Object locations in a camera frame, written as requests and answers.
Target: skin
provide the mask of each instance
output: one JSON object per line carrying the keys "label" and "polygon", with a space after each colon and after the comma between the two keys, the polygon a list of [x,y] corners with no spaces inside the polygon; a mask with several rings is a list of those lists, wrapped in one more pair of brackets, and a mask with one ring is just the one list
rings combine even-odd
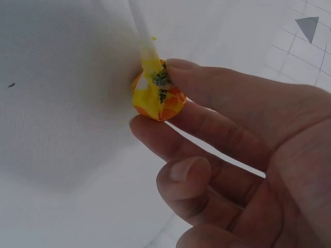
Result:
{"label": "skin", "polygon": [[167,69],[194,102],[170,123],[266,175],[135,117],[133,134],[167,162],[162,198],[193,225],[177,247],[331,247],[331,95],[185,60]]}

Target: white fabric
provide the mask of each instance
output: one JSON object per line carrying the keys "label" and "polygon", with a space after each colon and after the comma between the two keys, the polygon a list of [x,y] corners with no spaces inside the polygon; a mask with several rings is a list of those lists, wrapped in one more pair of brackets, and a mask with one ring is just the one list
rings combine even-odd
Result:
{"label": "white fabric", "polygon": [[[160,57],[247,73],[287,3],[140,1]],[[133,27],[125,0],[0,1],[1,247],[143,247],[171,216],[128,128]]]}

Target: fingernail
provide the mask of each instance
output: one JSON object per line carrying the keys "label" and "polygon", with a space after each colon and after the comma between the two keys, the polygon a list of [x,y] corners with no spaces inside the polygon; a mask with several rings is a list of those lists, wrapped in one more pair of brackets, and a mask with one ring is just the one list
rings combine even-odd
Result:
{"label": "fingernail", "polygon": [[165,65],[167,67],[174,67],[181,70],[190,70],[193,67],[199,66],[191,61],[177,59],[177,58],[170,58],[165,61]]}
{"label": "fingernail", "polygon": [[185,182],[192,166],[199,158],[190,158],[175,163],[170,170],[170,178],[175,182]]}

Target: gray triangle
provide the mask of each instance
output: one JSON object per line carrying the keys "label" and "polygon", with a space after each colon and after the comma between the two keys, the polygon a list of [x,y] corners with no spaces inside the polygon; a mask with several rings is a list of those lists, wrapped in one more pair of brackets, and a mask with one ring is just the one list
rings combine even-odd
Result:
{"label": "gray triangle", "polygon": [[319,17],[308,17],[308,18],[302,18],[302,19],[295,20],[296,23],[301,28],[304,35],[309,40],[310,44],[312,44],[312,41],[314,39],[319,19],[320,19]]}

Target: white stick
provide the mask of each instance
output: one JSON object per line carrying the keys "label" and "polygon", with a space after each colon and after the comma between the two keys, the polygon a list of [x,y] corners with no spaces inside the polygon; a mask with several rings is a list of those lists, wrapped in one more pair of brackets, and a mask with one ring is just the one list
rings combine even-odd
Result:
{"label": "white stick", "polygon": [[133,20],[136,24],[139,39],[140,39],[142,60],[148,60],[148,61],[153,61],[155,63],[160,63],[159,56],[158,56],[156,48],[154,46],[153,38],[149,34],[147,24],[145,22],[144,16],[142,14],[142,11],[141,11],[137,1],[129,0],[129,5],[131,8]]}

